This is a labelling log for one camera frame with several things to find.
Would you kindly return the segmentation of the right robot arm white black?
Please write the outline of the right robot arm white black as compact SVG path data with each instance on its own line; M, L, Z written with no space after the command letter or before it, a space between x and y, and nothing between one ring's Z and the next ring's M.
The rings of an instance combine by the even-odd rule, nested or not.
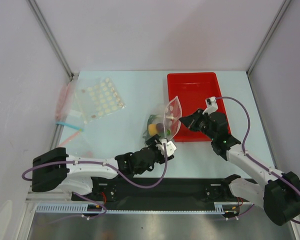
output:
M236 165L253 179L254 182L249 182L235 174L225 178L227 184L220 188L220 194L225 200L243 198L262 208L278 226L300 215L298 176L291 171L284 173L253 160L243 150L241 142L230 134L224 113L207 113L198 109L189 116L181 117L180 122L190 131L206 135L218 156Z

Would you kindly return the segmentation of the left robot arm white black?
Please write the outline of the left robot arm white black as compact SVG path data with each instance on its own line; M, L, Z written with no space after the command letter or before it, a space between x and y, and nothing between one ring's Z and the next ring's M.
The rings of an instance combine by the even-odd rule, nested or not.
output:
M167 165L176 150L173 141L158 135L148 139L139 151L105 159L73 156L67 154L66 148L57 147L33 159L29 170L31 190L44 193L59 188L95 200L100 195L100 187L93 183L93 178L122 177L130 181L135 175L153 171L155 164Z

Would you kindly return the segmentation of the dark brown round fruit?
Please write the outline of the dark brown round fruit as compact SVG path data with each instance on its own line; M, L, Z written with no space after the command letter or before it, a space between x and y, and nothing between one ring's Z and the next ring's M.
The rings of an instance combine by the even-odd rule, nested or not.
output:
M158 133L163 133L164 132L164 124L163 123L157 123L156 124L156 130Z

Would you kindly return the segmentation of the yellow lemon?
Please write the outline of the yellow lemon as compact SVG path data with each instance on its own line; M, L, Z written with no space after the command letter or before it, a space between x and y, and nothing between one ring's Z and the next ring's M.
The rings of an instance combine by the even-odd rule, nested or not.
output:
M158 134L157 125L155 123L151 123L147 127L148 134L150 136L154 136Z

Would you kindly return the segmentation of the clear dotted zip bag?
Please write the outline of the clear dotted zip bag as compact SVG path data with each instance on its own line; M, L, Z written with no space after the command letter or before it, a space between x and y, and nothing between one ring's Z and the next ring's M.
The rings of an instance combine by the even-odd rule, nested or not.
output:
M182 107L178 96L169 103L156 106L146 121L145 131L142 134L144 143L155 135L160 139L172 140L180 130L181 117Z

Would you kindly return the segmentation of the green scallion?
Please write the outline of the green scallion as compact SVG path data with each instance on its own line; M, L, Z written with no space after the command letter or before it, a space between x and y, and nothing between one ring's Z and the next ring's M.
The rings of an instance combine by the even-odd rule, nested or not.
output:
M179 119L174 117L173 115L163 116L163 115L158 115L158 114L151 114L147 120L146 129L145 129L144 133L142 134L144 144L146 144L146 140L153 137L153 136L150 136L148 133L148 125L149 124L158 124L158 123L162 123L164 125L164 132L162 132L162 133L158 132L158 134L157 134L157 135L159 135L159 137L161 139L168 139L168 140L173 139L177 135L177 133L179 132L180 127L181 127L181 123L180 123ZM170 135L166 135L167 129L170 129L170 131L171 131Z

